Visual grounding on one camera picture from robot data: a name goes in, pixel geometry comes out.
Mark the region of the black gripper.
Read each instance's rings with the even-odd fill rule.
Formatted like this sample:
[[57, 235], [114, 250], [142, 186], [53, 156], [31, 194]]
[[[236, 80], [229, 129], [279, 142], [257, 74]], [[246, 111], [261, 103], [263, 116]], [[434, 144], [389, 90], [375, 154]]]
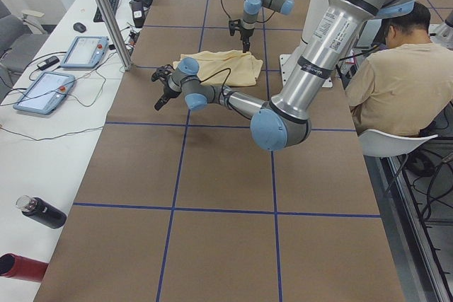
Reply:
[[164, 92], [161, 98], [158, 99], [156, 104], [154, 105], [155, 110], [160, 110], [164, 104], [166, 104], [170, 99], [177, 98], [179, 96], [179, 92], [177, 90], [172, 89], [170, 86], [169, 81], [171, 80], [171, 75], [174, 71], [174, 68], [170, 65], [160, 66], [151, 76], [151, 81], [160, 81], [164, 86]]
[[242, 19], [229, 20], [229, 34], [234, 36], [235, 32], [239, 32], [240, 40], [242, 41], [242, 51], [250, 50], [250, 37], [254, 32], [254, 24], [247, 23]]

